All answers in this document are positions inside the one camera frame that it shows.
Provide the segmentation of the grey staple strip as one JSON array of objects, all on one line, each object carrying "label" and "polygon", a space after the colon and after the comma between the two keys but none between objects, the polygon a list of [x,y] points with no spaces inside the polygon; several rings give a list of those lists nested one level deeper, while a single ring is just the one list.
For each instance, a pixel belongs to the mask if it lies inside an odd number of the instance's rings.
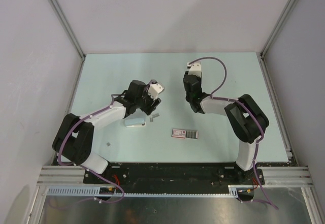
[{"label": "grey staple strip", "polygon": [[153,115],[150,116],[150,122],[153,122],[155,118],[159,117],[160,114],[159,113],[155,113]]}]

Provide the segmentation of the light blue stapler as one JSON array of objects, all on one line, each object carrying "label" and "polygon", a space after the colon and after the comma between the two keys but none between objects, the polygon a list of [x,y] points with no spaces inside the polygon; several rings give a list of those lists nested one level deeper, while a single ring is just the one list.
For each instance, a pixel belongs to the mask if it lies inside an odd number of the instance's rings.
[{"label": "light blue stapler", "polygon": [[143,127],[146,125],[145,118],[132,118],[124,121],[125,127]]}]

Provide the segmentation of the red staple box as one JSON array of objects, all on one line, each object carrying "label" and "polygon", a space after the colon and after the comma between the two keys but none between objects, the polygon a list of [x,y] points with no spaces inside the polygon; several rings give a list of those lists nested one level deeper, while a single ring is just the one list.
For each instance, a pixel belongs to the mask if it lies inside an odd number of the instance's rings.
[{"label": "red staple box", "polygon": [[198,139],[199,133],[196,130],[172,129],[171,137],[180,139]]}]

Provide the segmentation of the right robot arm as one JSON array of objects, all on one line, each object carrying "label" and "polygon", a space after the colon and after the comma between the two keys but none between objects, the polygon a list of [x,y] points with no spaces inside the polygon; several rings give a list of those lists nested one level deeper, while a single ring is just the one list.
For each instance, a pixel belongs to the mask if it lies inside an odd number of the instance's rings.
[{"label": "right robot arm", "polygon": [[234,166],[234,178],[246,184],[256,172],[260,141],[264,138],[269,120],[248,94],[237,99],[213,97],[202,91],[202,79],[186,72],[183,77],[185,99],[195,113],[226,116],[239,139],[239,151]]}]

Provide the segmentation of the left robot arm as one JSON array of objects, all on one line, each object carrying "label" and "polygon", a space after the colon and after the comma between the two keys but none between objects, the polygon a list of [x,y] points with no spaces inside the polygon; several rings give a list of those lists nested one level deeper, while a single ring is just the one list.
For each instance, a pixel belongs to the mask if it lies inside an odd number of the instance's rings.
[{"label": "left robot arm", "polygon": [[148,84],[133,80],[121,94],[111,95],[112,101],[106,107],[83,116],[67,114],[52,144],[58,164],[84,167],[94,171],[99,182],[109,182],[112,177],[109,162],[92,149],[94,132],[129,117],[138,109],[150,115],[161,103],[159,95],[164,90],[155,80]]}]

